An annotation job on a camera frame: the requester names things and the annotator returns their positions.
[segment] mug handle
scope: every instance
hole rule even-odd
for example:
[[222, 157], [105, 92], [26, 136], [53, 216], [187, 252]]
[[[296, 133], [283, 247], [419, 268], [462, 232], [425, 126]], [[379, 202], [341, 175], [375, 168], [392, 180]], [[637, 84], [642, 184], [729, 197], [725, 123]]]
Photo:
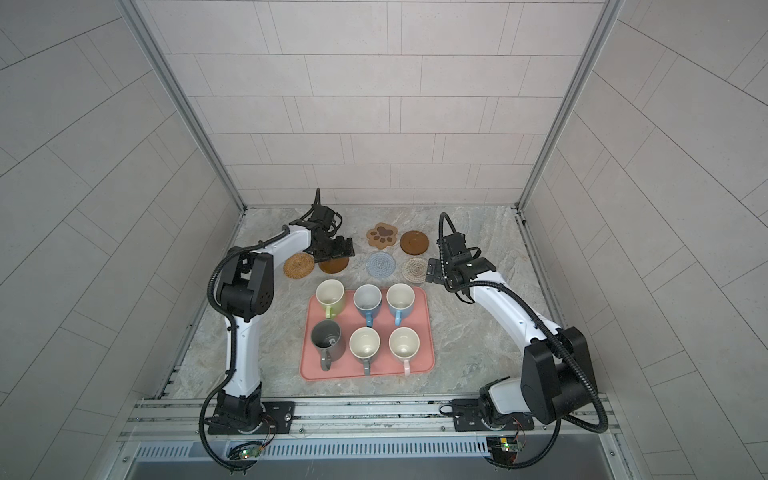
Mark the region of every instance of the mug handle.
[[324, 372], [331, 369], [331, 362], [331, 355], [328, 353], [328, 350], [320, 350], [320, 368], [323, 369]]

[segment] light blue mug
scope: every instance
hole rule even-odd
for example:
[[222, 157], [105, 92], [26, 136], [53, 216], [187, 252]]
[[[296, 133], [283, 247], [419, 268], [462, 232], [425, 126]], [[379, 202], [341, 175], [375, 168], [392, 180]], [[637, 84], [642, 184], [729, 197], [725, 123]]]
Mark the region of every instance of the light blue mug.
[[415, 300], [416, 294], [410, 285], [396, 283], [387, 290], [386, 302], [389, 312], [395, 317], [396, 326], [400, 326], [400, 322], [411, 314]]
[[382, 308], [382, 291], [376, 285], [363, 285], [355, 290], [355, 307], [365, 317], [366, 326], [373, 327], [373, 319]]

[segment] wooden coaster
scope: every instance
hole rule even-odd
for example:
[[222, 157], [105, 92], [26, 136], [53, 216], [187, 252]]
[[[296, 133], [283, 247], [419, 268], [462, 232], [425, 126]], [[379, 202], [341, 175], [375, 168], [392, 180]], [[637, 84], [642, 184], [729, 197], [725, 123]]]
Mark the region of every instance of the wooden coaster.
[[429, 238], [417, 230], [405, 232], [400, 238], [400, 248], [408, 255], [421, 255], [429, 248]]
[[308, 253], [299, 252], [283, 264], [283, 272], [288, 278], [298, 280], [312, 273], [315, 269], [315, 259]]
[[334, 258], [320, 262], [320, 269], [325, 273], [338, 273], [344, 270], [347, 265], [349, 265], [349, 257]]
[[368, 230], [368, 245], [384, 250], [397, 243], [397, 227], [387, 223], [377, 223], [375, 227]]

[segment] pink tray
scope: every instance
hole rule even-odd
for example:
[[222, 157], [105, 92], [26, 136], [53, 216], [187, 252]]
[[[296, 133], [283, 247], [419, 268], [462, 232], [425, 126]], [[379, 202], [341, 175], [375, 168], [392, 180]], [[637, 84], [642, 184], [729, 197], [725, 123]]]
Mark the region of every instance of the pink tray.
[[[397, 327], [395, 327], [395, 317], [392, 316], [386, 305], [386, 291], [387, 289], [382, 289], [384, 304], [379, 315], [373, 320], [373, 329], [379, 334], [382, 342], [379, 347], [379, 354], [371, 363], [371, 376], [405, 374], [402, 363], [396, 360], [392, 352], [389, 351], [389, 336]], [[413, 312], [400, 323], [400, 326], [414, 329], [419, 334], [421, 343], [419, 352], [411, 359], [411, 374], [428, 372], [435, 366], [435, 349], [432, 346], [432, 328], [429, 326], [427, 295], [423, 289], [418, 287], [414, 287], [413, 291], [416, 294]], [[305, 380], [331, 380], [365, 376], [362, 372], [362, 363], [349, 351], [349, 337], [361, 326], [366, 326], [366, 319], [355, 308], [354, 294], [354, 290], [346, 291], [344, 310], [334, 319], [341, 326], [341, 335], [346, 344], [346, 351], [340, 359], [331, 365], [327, 372], [320, 368], [320, 354], [310, 340], [312, 328], [325, 319], [325, 310], [314, 295], [310, 298], [310, 307], [306, 313], [304, 347], [301, 351], [299, 367], [299, 372]]]

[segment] tiled wall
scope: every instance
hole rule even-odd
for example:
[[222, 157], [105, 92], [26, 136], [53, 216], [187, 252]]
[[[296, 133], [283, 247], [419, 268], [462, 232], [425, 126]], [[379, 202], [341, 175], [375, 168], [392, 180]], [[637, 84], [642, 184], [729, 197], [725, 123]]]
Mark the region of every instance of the tiled wall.
[[251, 205], [516, 202], [603, 6], [137, 3]]
[[111, 0], [0, 4], [0, 112], [0, 477], [83, 478], [238, 211]]
[[627, 0], [525, 209], [643, 478], [768, 474], [766, 31]]

